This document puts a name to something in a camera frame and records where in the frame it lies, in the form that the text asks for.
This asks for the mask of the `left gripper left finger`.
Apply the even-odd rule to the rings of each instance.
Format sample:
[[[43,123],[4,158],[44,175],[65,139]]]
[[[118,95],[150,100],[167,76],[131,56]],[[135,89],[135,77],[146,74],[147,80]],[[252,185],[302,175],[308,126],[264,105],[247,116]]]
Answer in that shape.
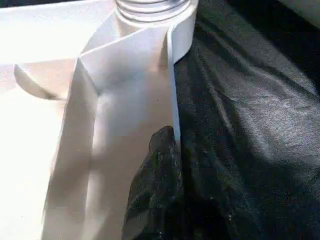
[[[165,126],[149,141],[136,172],[122,226],[124,240],[182,240],[184,183],[174,130]]]

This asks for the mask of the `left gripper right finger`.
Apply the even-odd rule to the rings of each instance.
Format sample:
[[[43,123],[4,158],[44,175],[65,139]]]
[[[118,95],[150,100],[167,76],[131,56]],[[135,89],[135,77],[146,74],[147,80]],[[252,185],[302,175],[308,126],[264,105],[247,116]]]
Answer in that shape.
[[[196,239],[251,238],[251,193],[242,156],[234,144],[182,145],[189,222]]]

